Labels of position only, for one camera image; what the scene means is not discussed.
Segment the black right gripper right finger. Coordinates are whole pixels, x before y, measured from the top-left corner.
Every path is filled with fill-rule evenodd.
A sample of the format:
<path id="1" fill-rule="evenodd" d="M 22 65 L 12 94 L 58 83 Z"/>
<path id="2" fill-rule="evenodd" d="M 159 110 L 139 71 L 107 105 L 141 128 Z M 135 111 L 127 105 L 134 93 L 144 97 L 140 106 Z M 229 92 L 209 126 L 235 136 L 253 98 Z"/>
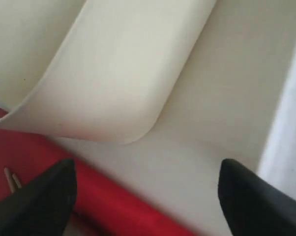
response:
<path id="1" fill-rule="evenodd" d="M 221 163 L 218 199 L 234 236 L 296 236 L 296 200 L 234 159 Z"/>

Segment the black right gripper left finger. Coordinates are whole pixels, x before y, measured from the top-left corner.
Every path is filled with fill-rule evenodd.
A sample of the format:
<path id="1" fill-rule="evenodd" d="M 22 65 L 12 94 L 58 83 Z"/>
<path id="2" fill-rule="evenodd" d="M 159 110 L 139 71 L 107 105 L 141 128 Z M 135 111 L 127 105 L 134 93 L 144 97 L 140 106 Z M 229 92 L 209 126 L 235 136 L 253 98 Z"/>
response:
<path id="1" fill-rule="evenodd" d="M 63 159 L 0 201 L 0 236 L 60 236 L 77 199 L 73 159 Z"/>

